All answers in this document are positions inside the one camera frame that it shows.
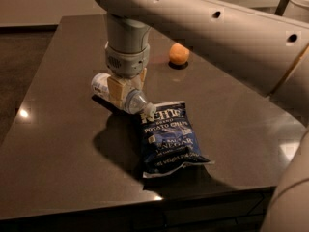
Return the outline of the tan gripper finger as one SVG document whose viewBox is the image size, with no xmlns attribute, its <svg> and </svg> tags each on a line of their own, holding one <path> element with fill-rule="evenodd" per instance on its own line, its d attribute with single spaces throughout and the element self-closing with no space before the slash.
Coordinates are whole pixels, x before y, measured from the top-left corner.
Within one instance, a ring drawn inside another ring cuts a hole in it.
<svg viewBox="0 0 309 232">
<path fill-rule="evenodd" d="M 142 90 L 146 80 L 147 69 L 144 68 L 138 75 L 136 75 L 132 80 L 131 84 L 134 88 Z"/>
<path fill-rule="evenodd" d="M 126 96 L 131 90 L 131 81 L 129 79 L 111 75 L 107 78 L 107 85 L 110 102 L 117 108 L 123 110 Z"/>
</svg>

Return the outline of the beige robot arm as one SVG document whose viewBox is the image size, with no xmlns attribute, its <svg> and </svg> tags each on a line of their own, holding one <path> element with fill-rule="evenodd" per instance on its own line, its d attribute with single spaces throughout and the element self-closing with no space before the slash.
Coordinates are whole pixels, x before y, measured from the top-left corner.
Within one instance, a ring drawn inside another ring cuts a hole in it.
<svg viewBox="0 0 309 232">
<path fill-rule="evenodd" d="M 218 0 L 97 0 L 110 93 L 139 87 L 154 28 L 309 124 L 309 24 Z"/>
</svg>

